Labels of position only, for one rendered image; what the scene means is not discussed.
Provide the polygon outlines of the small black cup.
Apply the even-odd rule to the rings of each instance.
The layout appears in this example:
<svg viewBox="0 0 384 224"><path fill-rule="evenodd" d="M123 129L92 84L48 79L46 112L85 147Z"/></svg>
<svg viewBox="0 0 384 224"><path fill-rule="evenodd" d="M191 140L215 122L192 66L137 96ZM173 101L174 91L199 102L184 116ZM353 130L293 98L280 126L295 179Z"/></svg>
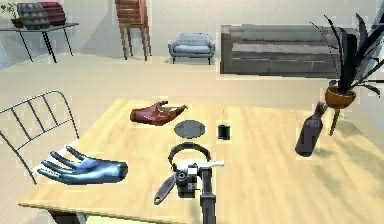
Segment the small black cup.
<svg viewBox="0 0 384 224"><path fill-rule="evenodd" d="M221 140L229 140L230 139L230 126L220 124L218 126L218 138Z"/></svg>

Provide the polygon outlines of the grey round plate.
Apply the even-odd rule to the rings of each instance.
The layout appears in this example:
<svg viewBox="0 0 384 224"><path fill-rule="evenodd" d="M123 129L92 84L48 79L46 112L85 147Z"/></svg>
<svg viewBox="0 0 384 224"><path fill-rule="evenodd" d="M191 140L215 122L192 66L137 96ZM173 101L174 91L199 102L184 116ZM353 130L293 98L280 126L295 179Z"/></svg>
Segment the grey round plate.
<svg viewBox="0 0 384 224"><path fill-rule="evenodd" d="M174 127L174 132L181 138L193 139L205 133L205 126L196 120L184 120Z"/></svg>

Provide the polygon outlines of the red woven basket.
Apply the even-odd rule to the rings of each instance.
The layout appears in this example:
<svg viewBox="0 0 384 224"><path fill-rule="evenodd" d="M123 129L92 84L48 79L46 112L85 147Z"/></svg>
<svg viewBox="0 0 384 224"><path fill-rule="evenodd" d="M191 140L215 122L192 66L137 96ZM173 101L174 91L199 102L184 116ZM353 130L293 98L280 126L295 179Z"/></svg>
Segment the red woven basket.
<svg viewBox="0 0 384 224"><path fill-rule="evenodd" d="M59 2L41 2L41 5L52 26L60 26L66 23L65 12Z"/></svg>

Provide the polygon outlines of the blue hand sculpture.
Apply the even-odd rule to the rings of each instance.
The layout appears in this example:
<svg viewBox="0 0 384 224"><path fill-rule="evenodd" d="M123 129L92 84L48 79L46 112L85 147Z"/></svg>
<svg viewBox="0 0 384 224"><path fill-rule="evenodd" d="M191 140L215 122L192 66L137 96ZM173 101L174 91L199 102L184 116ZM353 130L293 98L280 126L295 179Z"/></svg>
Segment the blue hand sculpture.
<svg viewBox="0 0 384 224"><path fill-rule="evenodd" d="M43 160L41 162L42 168L38 168L37 173L66 185L117 183L124 180L128 174L126 162L88 157L71 146L67 146L66 150L76 157L78 162L52 151L50 155L58 162L66 165L66 168Z"/></svg>

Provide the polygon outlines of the dark wine bottle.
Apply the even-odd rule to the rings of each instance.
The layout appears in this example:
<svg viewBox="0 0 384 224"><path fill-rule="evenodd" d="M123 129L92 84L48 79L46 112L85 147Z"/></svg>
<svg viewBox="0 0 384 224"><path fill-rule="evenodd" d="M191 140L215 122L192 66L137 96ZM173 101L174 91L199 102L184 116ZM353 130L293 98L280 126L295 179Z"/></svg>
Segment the dark wine bottle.
<svg viewBox="0 0 384 224"><path fill-rule="evenodd" d="M298 155L302 157L310 157L312 155L323 129L322 115L324 111L325 104L319 101L313 114L304 121L295 146L295 152Z"/></svg>

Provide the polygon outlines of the grey oblong tool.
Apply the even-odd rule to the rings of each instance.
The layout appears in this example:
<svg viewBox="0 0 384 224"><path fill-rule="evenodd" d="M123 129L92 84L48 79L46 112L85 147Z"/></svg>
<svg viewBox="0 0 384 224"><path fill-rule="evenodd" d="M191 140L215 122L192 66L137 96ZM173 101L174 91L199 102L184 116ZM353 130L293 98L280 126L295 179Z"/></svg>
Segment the grey oblong tool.
<svg viewBox="0 0 384 224"><path fill-rule="evenodd" d="M171 175L168 177L162 185L158 188L155 196L154 196L154 204L160 205L162 201L168 196L170 191L174 188L176 184L176 177Z"/></svg>

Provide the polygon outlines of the small green potted plant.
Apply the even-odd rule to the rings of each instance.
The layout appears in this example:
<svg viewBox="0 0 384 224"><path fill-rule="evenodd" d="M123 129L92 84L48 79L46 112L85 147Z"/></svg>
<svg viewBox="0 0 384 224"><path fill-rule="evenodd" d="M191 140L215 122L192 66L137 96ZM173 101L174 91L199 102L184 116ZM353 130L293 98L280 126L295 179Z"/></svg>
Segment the small green potted plant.
<svg viewBox="0 0 384 224"><path fill-rule="evenodd" d="M11 15L11 22L15 28L23 28L22 21L16 14L16 6L16 3L6 3L0 5L0 10L2 13L9 13Z"/></svg>

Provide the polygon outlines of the dark leafy house plant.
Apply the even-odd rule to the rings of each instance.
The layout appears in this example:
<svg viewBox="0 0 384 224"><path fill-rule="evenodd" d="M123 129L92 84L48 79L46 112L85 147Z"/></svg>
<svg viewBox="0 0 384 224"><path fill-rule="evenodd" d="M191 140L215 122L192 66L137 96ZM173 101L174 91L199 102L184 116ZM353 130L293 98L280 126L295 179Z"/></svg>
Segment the dark leafy house plant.
<svg viewBox="0 0 384 224"><path fill-rule="evenodd" d="M363 18L358 13L355 16L358 20L360 36L348 32L344 28L336 28L333 21L325 16L336 38L336 49L339 52L339 67L336 68L339 78L329 82L325 92L325 98L327 99L352 98L353 89L357 86L362 86L381 96L377 87L368 85L368 77L384 65L384 60L375 58L377 64L367 73L362 74L357 81L355 81L355 78L360 72L361 66L380 44L379 37L384 32L384 25L378 26L371 34L368 34Z"/></svg>

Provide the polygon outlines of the orange plant pot on stand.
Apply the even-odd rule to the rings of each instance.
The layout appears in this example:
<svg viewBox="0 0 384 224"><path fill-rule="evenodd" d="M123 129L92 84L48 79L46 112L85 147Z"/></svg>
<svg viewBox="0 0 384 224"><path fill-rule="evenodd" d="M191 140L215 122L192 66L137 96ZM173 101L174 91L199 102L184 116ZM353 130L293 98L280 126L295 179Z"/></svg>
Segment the orange plant pot on stand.
<svg viewBox="0 0 384 224"><path fill-rule="evenodd" d="M340 93L336 80L331 80L325 91L325 102L328 108L334 110L334 116L332 125L329 131L329 135L334 134L334 130L337 125L337 121L342 109L350 106L356 98L356 93L353 90L348 90L346 93Z"/></svg>

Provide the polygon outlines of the white stick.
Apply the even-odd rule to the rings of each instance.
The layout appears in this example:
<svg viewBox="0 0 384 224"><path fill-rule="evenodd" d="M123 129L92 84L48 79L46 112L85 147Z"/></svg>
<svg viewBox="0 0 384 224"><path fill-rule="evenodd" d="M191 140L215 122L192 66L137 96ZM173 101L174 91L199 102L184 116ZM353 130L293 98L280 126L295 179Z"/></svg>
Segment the white stick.
<svg viewBox="0 0 384 224"><path fill-rule="evenodd" d="M198 167L200 168L212 168L212 167L223 167L225 165L225 162L222 161L207 161L207 162L201 162Z"/></svg>

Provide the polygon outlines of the grey woven basket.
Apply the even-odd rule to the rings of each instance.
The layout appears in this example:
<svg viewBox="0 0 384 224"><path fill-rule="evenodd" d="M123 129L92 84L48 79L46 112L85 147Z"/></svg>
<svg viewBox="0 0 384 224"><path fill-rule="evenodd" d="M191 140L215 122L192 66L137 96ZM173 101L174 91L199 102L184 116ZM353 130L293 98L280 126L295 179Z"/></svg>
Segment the grey woven basket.
<svg viewBox="0 0 384 224"><path fill-rule="evenodd" d="M18 3L17 12L28 30L47 29L50 26L46 12L40 3Z"/></svg>

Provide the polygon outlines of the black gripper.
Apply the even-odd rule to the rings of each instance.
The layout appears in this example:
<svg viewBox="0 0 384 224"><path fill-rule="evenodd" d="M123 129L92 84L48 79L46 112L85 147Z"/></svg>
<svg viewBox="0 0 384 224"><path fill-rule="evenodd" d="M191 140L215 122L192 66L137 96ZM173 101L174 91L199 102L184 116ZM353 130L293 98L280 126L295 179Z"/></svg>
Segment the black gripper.
<svg viewBox="0 0 384 224"><path fill-rule="evenodd" d="M189 146L190 146L189 142L180 143L180 144L174 146L168 155L168 161L171 165L172 170L175 173L175 178L176 178L177 184L186 184L187 183L187 170L186 169L179 169L177 167L177 165L173 162L173 158L177 153L179 153L180 151L182 151L184 149L187 149ZM207 162L211 161L210 151L208 149L206 149L205 147L203 147L199 144L196 144L196 143L192 143L190 148L197 150L200 153L202 153L205 156Z"/></svg>

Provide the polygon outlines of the grey sofa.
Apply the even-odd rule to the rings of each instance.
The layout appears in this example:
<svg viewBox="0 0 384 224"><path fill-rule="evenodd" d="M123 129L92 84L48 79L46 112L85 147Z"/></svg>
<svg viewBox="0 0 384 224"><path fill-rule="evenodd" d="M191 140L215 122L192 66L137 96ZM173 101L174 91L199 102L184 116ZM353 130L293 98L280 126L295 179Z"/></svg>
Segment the grey sofa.
<svg viewBox="0 0 384 224"><path fill-rule="evenodd" d="M223 25L222 74L336 78L340 28L314 25Z"/></svg>

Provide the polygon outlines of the brown wooden chest on legs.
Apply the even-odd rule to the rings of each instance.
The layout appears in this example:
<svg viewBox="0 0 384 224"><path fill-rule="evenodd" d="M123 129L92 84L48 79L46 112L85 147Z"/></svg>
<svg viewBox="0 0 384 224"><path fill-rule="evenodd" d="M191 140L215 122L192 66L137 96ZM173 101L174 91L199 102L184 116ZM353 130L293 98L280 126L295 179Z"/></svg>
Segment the brown wooden chest on legs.
<svg viewBox="0 0 384 224"><path fill-rule="evenodd" d="M115 0L124 59L133 55L131 30L138 29L141 35L144 60L152 55L149 33L149 19L146 0Z"/></svg>

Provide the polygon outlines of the pale wooden table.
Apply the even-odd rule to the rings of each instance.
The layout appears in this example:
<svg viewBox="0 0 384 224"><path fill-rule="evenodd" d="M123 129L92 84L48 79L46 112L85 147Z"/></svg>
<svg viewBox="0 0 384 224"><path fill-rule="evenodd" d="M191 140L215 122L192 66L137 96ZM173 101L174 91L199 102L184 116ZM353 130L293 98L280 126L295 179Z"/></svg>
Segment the pale wooden table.
<svg viewBox="0 0 384 224"><path fill-rule="evenodd" d="M171 124L130 121L142 102L118 99L77 142L77 150L129 165L116 184L66 186L47 178L21 200L25 207L159 222L199 224L200 206L172 192L154 205L171 173L170 149L180 143ZM309 158L295 151L305 111L189 105L185 119L206 126L199 144L225 165L213 172L217 224L384 224L384 153L349 122L321 135ZM230 139L218 126L230 126Z"/></svg>

